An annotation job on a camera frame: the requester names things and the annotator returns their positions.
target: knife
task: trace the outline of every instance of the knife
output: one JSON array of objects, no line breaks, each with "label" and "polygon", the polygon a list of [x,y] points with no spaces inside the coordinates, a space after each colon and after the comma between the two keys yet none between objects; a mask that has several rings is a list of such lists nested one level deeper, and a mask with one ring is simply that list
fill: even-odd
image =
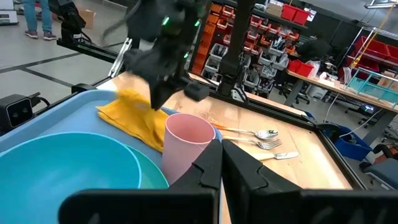
[{"label": "knife", "polygon": [[282,152],[282,153],[250,153],[252,157],[256,158],[258,161],[264,161],[267,159],[291,159],[299,156],[299,152]]}]

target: metal fork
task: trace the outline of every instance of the metal fork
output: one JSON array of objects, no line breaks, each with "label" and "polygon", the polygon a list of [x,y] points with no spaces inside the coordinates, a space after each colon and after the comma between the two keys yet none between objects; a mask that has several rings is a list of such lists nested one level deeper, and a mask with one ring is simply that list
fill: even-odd
[{"label": "metal fork", "polygon": [[246,139],[246,138],[237,138],[237,137],[231,137],[231,136],[224,136],[223,139],[225,140],[235,140],[235,141],[247,141],[256,144],[258,147],[261,149],[266,149],[270,150],[273,149],[277,146],[280,146],[282,144],[282,141],[280,139],[273,141],[273,142],[257,142],[255,140],[251,139]]}]

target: yellow towel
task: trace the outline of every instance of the yellow towel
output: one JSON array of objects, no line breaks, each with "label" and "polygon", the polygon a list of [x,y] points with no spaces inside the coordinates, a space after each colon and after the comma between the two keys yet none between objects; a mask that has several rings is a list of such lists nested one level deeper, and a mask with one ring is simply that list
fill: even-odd
[{"label": "yellow towel", "polygon": [[120,90],[119,97],[106,106],[97,106],[100,118],[125,133],[163,151],[165,120],[162,110],[150,108],[150,102],[134,90]]}]

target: pink cup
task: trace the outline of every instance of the pink cup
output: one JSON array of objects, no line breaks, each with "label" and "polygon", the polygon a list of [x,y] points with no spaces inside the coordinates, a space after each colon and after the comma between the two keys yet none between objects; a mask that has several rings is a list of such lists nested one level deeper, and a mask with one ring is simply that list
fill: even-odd
[{"label": "pink cup", "polygon": [[209,122],[192,114],[176,113],[166,119],[162,171],[170,185],[189,169],[215,136]]}]

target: gray floor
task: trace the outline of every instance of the gray floor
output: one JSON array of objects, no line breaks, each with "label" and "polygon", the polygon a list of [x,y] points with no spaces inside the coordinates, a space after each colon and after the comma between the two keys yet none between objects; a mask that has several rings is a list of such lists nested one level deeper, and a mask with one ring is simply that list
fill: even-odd
[{"label": "gray floor", "polygon": [[[101,34],[107,27],[124,15],[123,8],[104,4],[101,0],[75,0],[74,2],[77,6],[96,12],[94,29],[85,30],[95,43],[99,43]],[[0,98],[13,93],[31,95],[39,91],[43,97],[53,103],[70,94],[70,85],[91,84],[105,78],[109,72],[111,64],[108,62],[87,55],[74,55],[76,52],[57,46],[55,41],[45,42],[41,39],[29,39],[24,35],[26,23],[23,16],[19,16],[19,22],[18,26],[0,27],[0,49],[2,52],[0,55]],[[53,33],[60,35],[60,23],[53,23]],[[122,42],[125,38],[126,29],[122,27],[110,34],[104,45]],[[120,47],[121,45],[111,47],[111,49],[118,51]],[[149,47],[150,45],[145,43],[140,46],[141,49]],[[34,63],[61,56],[65,58],[47,63]],[[285,101],[285,98],[278,95],[276,90],[271,93],[270,99],[279,103]],[[309,105],[300,103],[294,106],[308,111],[317,119],[322,120],[329,105],[329,103],[312,101]],[[43,107],[44,105],[39,105],[35,110]],[[358,127],[357,122],[361,116],[356,113],[345,114],[344,111],[347,107],[347,105],[338,103],[333,105],[328,120],[354,129]],[[363,137],[368,131],[372,131],[372,128],[361,128],[356,134]],[[358,162],[350,160],[350,163],[357,169]]]}]

